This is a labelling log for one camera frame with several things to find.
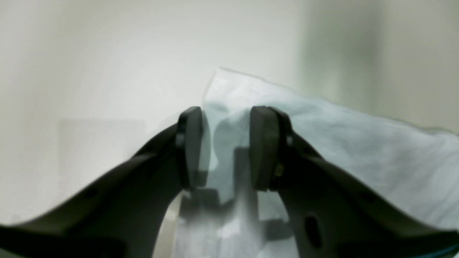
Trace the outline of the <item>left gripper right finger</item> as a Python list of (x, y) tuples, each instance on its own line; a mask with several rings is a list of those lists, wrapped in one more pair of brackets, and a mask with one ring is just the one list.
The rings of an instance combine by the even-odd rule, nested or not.
[(327, 161), (280, 109), (250, 111), (251, 183), (276, 192), (301, 258), (453, 258), (458, 231), (428, 226)]

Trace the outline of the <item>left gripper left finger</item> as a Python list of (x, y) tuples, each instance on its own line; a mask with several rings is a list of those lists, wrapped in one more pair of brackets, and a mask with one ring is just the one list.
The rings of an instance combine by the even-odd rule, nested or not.
[(2, 258), (151, 258), (170, 203), (197, 186), (202, 110), (51, 211), (1, 226)]

